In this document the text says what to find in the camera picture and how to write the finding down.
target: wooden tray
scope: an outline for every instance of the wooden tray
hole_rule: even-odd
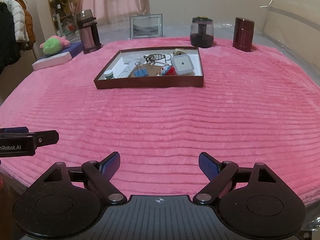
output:
[[[141,52],[144,55],[150,54],[173,54],[175,49],[185,49],[191,57],[195,67],[194,74],[181,76],[148,76],[148,77],[128,77],[105,79],[103,73],[107,69],[111,69],[114,76],[125,68],[123,56],[130,53]],[[97,77],[94,79],[94,84],[97,89],[109,88],[166,88],[166,87],[203,87],[204,74],[201,65],[199,49],[197,47],[153,47],[140,49],[124,49],[118,51],[114,57],[105,65]]]

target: coat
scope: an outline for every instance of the coat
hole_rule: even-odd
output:
[[[14,34],[16,37],[16,41],[29,41],[23,8],[15,0],[4,0],[4,2],[6,3],[9,12],[13,16]]]
[[[27,33],[29,36],[28,46],[27,46],[26,50],[30,50],[33,48],[33,44],[36,42],[36,35],[33,31],[32,16],[27,11],[27,6],[23,0],[15,0],[15,1],[17,1],[21,5],[21,7],[23,8],[23,11],[24,11]]]
[[[0,74],[5,66],[16,63],[20,57],[14,35],[13,16],[7,5],[0,2]]]

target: crosshair marking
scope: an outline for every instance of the crosshair marking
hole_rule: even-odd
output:
[[[160,204],[160,203],[162,203],[162,202],[165,201],[165,200],[164,200],[163,198],[160,198],[160,197],[159,197],[159,198],[156,199],[156,201]]]

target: pink blanket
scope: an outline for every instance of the pink blanket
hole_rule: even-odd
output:
[[[26,186],[57,161],[69,166],[120,152],[112,183],[130,194],[190,194],[220,161],[264,162],[307,204],[320,198],[320,88],[276,49],[246,53],[229,40],[200,49],[203,88],[97,90],[93,79],[120,49],[189,46],[189,38],[119,41],[33,72],[0,107],[0,127],[56,129],[60,141],[33,157],[3,158]]]

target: dark red thermos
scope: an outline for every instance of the dark red thermos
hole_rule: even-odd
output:
[[[236,49],[250,52],[253,39],[253,30],[254,21],[237,17],[232,46]]]

